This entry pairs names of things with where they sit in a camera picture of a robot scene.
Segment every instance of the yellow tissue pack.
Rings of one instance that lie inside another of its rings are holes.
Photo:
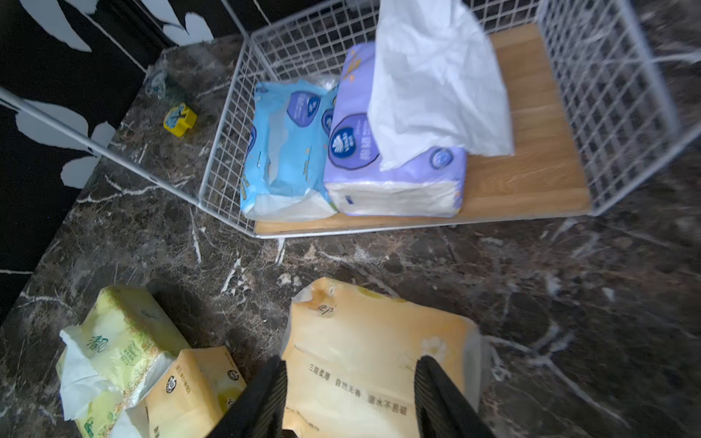
[[[151,438],[203,438],[246,388],[226,347],[183,350],[146,397]]]
[[[100,290],[83,324],[66,327],[61,337],[67,347],[56,370],[64,416],[76,420],[84,438],[108,437],[123,411],[190,348],[147,290],[119,285]],[[87,391],[77,374],[86,367],[97,381]]]
[[[424,355],[477,410],[488,368],[466,317],[320,278],[292,299],[287,330],[283,428],[298,437],[418,438],[414,372]]]
[[[197,114],[192,108],[185,104],[170,109],[163,120],[163,127],[169,130],[174,136],[182,137],[189,128],[192,128],[197,121]]]

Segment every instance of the wire basket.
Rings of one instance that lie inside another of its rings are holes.
[[[470,7],[487,32],[536,19],[538,0],[472,0]],[[200,206],[248,235],[255,222],[240,211],[240,179],[253,124],[253,93],[260,81],[284,81],[314,74],[340,74],[346,52],[373,41],[379,2],[328,1],[260,29],[247,40],[200,189]]]
[[[222,3],[241,29],[245,43],[197,198],[2,88],[0,99],[239,231],[254,237],[272,237],[257,235],[255,222],[240,211],[240,183],[254,116],[255,86],[260,81],[340,74],[348,49],[374,39],[379,1],[327,1],[251,35],[243,29],[228,2]],[[701,130],[680,133],[676,108],[628,0],[466,3],[487,33],[538,23],[584,168],[591,214],[601,214],[618,202],[675,157]]]

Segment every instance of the wooden board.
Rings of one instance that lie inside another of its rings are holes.
[[[463,207],[452,218],[350,217],[309,222],[258,222],[261,237],[343,233],[382,228],[565,217],[591,210],[589,191],[570,127],[535,24],[491,35],[509,94],[515,152],[470,156]]]

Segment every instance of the tissue pack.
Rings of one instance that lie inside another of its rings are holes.
[[[330,278],[292,299],[286,334],[283,428],[298,437],[418,438],[422,356],[438,361],[475,411],[490,372],[468,318]]]
[[[433,147],[381,171],[382,156],[367,119],[374,61],[374,43],[353,46],[346,56],[324,175],[329,196],[349,215],[454,216],[463,200],[465,149]]]
[[[108,437],[117,425],[145,433],[132,421],[139,412],[125,410],[190,348],[147,290],[118,285],[100,290],[83,324],[60,335],[66,348],[56,370],[64,418],[75,420],[84,438]]]
[[[240,185],[248,219],[309,221],[336,214],[323,180],[335,93],[305,80],[257,84]]]
[[[246,388],[226,347],[183,350],[146,397],[150,438],[203,438]]]

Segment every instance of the yellow toy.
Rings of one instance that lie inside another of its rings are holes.
[[[197,114],[192,108],[185,104],[180,104],[168,112],[163,121],[163,127],[173,133],[176,137],[182,137],[187,128],[192,128],[197,121]]]

